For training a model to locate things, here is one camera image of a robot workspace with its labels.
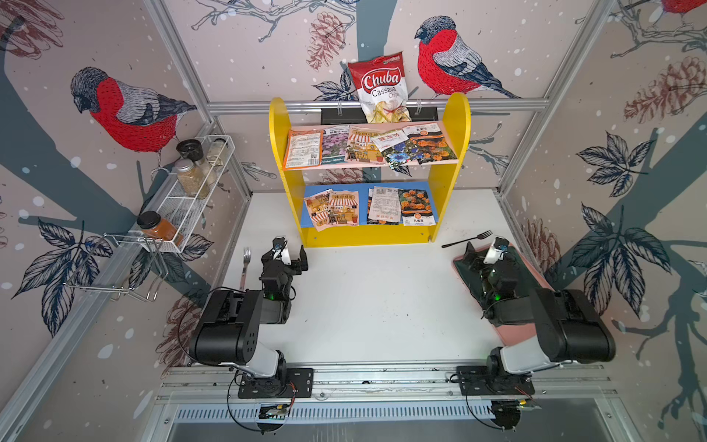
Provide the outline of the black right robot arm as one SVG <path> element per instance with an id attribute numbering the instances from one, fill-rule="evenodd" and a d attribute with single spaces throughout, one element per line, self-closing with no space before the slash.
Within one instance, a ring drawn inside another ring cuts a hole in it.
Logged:
<path id="1" fill-rule="evenodd" d="M 537 372 L 614 359 L 614 338 L 584 293 L 554 290 L 506 239 L 467 244 L 452 265 L 502 341 L 484 364 L 457 367 L 462 395 L 530 396 Z"/>

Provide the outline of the purple flower seed bag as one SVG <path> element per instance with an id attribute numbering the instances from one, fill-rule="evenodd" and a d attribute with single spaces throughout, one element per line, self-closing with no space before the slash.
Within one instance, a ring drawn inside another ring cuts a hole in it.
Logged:
<path id="1" fill-rule="evenodd" d="M 323 165 L 345 162 L 349 134 L 349 125 L 329 126 L 323 130 L 321 156 Z"/>

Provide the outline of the orange white seed bag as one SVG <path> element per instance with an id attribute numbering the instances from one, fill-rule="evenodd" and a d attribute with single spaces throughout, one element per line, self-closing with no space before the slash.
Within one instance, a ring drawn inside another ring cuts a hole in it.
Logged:
<path id="1" fill-rule="evenodd" d="M 285 151 L 284 169 L 309 169 L 322 164 L 322 130 L 290 130 Z"/>

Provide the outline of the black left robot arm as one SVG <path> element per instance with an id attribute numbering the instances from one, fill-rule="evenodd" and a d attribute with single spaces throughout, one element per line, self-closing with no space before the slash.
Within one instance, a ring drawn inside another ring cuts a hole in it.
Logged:
<path id="1" fill-rule="evenodd" d="M 257 290 L 219 288 L 205 305 L 189 344 L 188 355 L 207 366 L 233 366 L 239 371 L 241 399 L 298 399 L 312 394 L 311 368 L 291 368 L 285 355 L 259 341 L 263 325 L 284 325 L 296 289 L 295 276 L 309 269 L 307 252 L 286 263 L 285 246 L 274 246 L 261 257 L 263 271 Z"/>

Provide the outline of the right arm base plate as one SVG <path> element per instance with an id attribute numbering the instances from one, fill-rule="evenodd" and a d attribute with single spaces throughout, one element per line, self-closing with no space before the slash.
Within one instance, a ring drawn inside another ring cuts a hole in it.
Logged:
<path id="1" fill-rule="evenodd" d="M 529 375 L 513 375 L 504 371 L 489 372 L 487 366 L 457 366 L 456 381 L 464 396 L 533 396 L 535 388 Z"/>

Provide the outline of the market stall seed bag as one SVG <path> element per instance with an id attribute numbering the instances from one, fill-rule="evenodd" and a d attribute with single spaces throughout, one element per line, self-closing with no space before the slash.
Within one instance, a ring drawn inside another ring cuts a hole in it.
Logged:
<path id="1" fill-rule="evenodd" d="M 371 165 L 382 165 L 385 163 L 384 157 L 379 148 L 372 140 L 377 136 L 377 132 L 351 126 L 349 128 L 347 146 L 345 150 L 345 161 L 349 163 L 366 163 Z"/>

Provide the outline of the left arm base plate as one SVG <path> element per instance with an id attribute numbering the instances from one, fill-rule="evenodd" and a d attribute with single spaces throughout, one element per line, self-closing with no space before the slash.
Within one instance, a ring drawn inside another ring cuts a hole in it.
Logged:
<path id="1" fill-rule="evenodd" d="M 272 378 L 245 377 L 239 383 L 239 399 L 310 398 L 314 380 L 313 368 L 287 368 Z"/>

